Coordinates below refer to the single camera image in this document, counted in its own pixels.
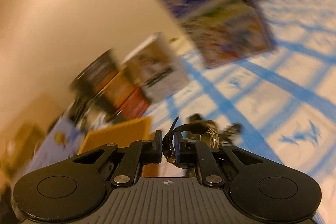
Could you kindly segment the black wrist watch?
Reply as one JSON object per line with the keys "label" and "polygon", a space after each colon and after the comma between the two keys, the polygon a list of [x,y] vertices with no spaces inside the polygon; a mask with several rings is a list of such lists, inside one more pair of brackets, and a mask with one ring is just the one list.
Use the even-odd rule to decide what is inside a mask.
{"label": "black wrist watch", "polygon": [[211,153],[219,147],[218,126],[199,114],[190,116],[186,124],[176,126],[176,118],[162,140],[166,161],[181,169],[194,166],[198,156]]}

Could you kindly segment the orange plastic tray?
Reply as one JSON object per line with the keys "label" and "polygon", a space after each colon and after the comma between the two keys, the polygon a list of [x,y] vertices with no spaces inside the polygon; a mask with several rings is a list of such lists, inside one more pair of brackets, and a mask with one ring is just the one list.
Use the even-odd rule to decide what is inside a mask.
{"label": "orange plastic tray", "polygon": [[151,118],[141,117],[131,121],[118,123],[104,129],[87,133],[77,154],[88,152],[108,143],[116,143],[119,148],[125,148],[130,143],[142,139],[153,139],[151,136]]}

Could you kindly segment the bottom red food bowl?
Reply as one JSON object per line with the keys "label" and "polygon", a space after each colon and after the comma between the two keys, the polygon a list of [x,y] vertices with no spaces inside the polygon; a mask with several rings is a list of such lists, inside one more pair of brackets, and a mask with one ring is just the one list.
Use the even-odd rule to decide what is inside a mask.
{"label": "bottom red food bowl", "polygon": [[106,112],[110,115],[121,113],[125,120],[142,117],[150,106],[150,103],[141,88],[108,93],[106,95],[106,100]]}

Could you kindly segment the large pure milk carton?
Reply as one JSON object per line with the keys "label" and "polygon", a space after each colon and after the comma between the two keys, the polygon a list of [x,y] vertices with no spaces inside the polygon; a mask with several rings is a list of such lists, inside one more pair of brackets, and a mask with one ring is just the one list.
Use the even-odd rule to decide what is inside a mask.
{"label": "large pure milk carton", "polygon": [[75,156],[84,138],[85,134],[78,130],[70,120],[66,117],[59,118],[33,156],[25,173]]}

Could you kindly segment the white product box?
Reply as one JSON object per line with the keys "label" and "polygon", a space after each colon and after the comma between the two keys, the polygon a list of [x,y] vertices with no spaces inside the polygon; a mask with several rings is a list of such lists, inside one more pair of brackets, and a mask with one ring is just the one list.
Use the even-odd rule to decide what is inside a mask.
{"label": "white product box", "polygon": [[189,83],[186,67],[160,32],[150,35],[126,55],[123,64],[153,103],[172,96]]}

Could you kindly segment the blue checked table cloth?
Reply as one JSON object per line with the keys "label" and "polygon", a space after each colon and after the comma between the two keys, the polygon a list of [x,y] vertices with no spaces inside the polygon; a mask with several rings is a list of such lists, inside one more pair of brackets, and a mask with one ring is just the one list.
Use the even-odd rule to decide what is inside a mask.
{"label": "blue checked table cloth", "polygon": [[234,143],[312,176],[322,190],[317,223],[335,223],[335,0],[262,0],[275,50],[206,69],[179,43],[190,83],[151,106],[168,131],[195,113],[220,128],[243,127]]}

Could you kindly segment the blue cartoon milk carton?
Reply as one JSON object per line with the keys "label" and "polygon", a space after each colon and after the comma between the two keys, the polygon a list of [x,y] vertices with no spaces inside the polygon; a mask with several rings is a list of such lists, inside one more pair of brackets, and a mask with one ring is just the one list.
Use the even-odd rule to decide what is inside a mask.
{"label": "blue cartoon milk carton", "polygon": [[159,0],[214,68],[274,49],[257,0]]}

